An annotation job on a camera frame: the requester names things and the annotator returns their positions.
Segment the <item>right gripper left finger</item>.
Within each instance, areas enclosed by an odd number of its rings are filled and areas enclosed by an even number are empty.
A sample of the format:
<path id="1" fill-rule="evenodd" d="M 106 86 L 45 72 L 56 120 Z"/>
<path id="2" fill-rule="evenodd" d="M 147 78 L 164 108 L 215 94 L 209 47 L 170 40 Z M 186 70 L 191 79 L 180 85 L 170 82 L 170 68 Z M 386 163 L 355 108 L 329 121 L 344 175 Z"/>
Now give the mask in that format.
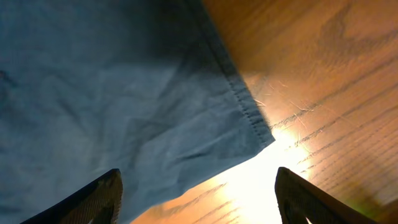
<path id="1" fill-rule="evenodd" d="M 21 224 L 116 224 L 123 183 L 119 169 L 111 169 L 56 205 Z"/>

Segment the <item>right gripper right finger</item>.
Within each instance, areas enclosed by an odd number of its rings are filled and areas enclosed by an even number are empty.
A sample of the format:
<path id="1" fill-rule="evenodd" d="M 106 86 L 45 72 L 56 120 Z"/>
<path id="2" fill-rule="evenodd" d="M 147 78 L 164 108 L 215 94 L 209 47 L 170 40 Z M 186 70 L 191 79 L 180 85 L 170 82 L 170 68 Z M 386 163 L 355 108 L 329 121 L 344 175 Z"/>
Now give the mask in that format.
<path id="1" fill-rule="evenodd" d="M 283 224 L 375 223 L 286 167 L 279 167 L 275 194 Z"/>

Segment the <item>dark blue shorts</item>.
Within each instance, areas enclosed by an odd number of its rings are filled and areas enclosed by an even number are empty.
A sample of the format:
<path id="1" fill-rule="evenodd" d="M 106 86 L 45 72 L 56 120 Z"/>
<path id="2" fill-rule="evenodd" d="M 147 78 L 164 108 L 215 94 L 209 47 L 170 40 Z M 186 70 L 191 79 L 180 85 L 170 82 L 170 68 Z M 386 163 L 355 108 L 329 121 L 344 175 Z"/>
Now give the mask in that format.
<path id="1" fill-rule="evenodd" d="M 1 222 L 117 168 L 120 221 L 274 138 L 201 1 L 1 1 Z"/>

